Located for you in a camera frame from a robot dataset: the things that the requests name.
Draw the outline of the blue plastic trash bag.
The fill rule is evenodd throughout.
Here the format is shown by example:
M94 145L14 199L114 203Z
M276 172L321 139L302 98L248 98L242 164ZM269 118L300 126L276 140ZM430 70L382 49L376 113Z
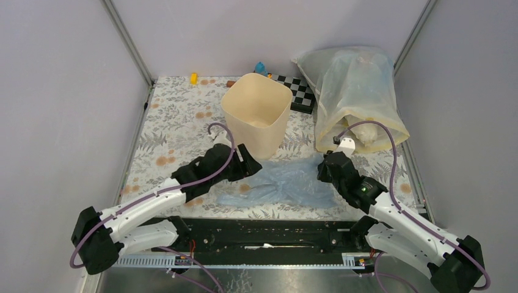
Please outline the blue plastic trash bag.
M317 179L322 161L319 153L294 161L264 161L262 169L247 178L249 190L220 195L217 202L240 208L275 203L332 208L337 205L333 186Z

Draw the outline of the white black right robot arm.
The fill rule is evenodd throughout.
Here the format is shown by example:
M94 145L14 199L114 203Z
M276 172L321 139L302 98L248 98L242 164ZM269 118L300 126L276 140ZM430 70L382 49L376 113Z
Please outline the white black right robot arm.
M350 235L356 250L372 247L398 258L426 276L438 292L470 292L483 277L476 239L461 239L393 200L383 184L359 175L344 153L326 153L317 179L331 183L348 205L365 213Z

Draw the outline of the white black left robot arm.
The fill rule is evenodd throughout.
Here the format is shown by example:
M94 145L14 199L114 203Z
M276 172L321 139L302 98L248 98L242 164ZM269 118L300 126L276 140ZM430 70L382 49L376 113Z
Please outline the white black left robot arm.
M96 211L88 207L78 216L71 242L75 249L69 265L96 275L112 267L122 256L155 247L176 251L189 245L185 228L170 220L146 222L167 209L181 206L207 194L221 181L234 182L262 169L245 145L236 148L221 143L203 156L181 166L162 184L135 200Z

